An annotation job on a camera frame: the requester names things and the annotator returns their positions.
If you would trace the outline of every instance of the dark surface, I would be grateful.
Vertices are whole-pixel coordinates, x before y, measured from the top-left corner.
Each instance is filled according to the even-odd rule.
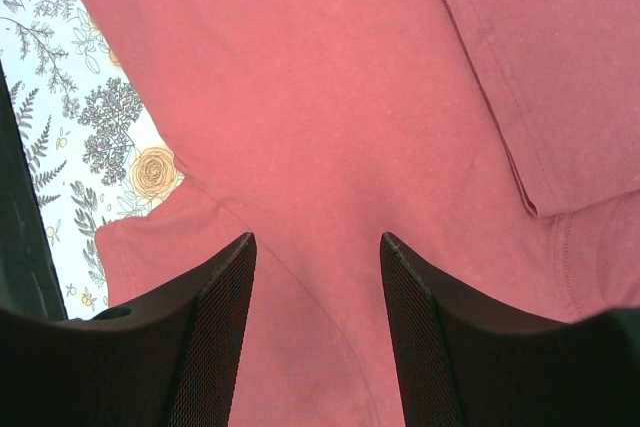
[[[380,253],[407,426],[640,425],[640,309],[562,324],[485,296],[392,234]]]
[[[0,309],[0,424],[227,425],[255,260],[244,234],[90,321]]]
[[[67,318],[0,65],[0,307]]]

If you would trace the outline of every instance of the black object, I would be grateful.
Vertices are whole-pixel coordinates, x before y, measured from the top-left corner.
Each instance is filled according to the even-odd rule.
[[[0,65],[0,307],[67,318]]]
[[[640,309],[562,324],[482,294],[393,234],[380,256],[408,427],[640,425]]]
[[[255,260],[244,234],[90,321],[0,310],[2,425],[226,426]]]

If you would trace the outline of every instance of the t-shirt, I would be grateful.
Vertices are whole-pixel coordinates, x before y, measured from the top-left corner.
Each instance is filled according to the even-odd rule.
[[[98,231],[110,302],[256,235],[232,427],[404,425],[386,231],[539,315],[638,301],[637,196],[528,215],[442,0],[83,1],[185,175]]]

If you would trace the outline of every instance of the floral tablecloth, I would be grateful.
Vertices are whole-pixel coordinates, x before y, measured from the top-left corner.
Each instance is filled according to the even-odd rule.
[[[146,215],[181,181],[80,0],[2,0],[0,59],[70,318],[104,310],[96,229]]]

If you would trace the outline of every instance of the red fabric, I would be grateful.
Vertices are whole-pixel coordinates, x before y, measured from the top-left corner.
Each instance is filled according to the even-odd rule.
[[[533,213],[640,189],[640,2],[446,2]]]
[[[620,300],[619,201],[526,213],[441,0],[83,1],[186,177],[99,230],[111,303],[256,234],[232,427],[404,425],[385,231],[547,317]]]

